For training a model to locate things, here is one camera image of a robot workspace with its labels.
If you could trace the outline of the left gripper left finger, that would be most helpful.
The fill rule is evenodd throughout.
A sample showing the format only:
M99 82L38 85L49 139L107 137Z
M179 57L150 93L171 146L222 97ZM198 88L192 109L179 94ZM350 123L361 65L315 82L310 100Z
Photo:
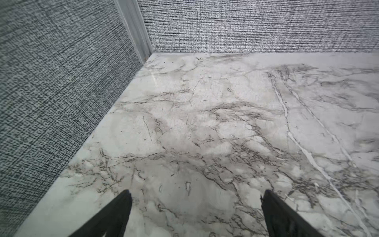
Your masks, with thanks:
M130 191L122 191L71 237L123 237L132 204Z

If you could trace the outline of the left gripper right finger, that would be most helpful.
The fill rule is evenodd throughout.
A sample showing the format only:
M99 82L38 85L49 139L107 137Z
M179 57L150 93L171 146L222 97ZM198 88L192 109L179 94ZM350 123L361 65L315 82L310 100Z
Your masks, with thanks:
M270 237L323 237L273 191L265 190L261 203Z

